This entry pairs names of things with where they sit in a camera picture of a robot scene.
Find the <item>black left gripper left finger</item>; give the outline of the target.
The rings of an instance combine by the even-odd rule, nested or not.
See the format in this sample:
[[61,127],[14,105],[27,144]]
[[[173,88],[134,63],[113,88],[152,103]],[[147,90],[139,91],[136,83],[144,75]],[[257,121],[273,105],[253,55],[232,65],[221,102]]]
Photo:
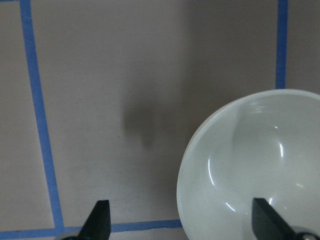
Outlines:
[[96,202],[77,238],[79,240],[108,240],[111,234],[109,200]]

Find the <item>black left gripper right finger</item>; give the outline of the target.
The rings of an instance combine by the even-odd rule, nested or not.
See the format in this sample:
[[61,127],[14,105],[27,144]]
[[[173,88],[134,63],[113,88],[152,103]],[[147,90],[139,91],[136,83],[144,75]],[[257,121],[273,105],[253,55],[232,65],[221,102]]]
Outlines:
[[251,228],[257,240],[299,240],[300,236],[264,198],[253,198]]

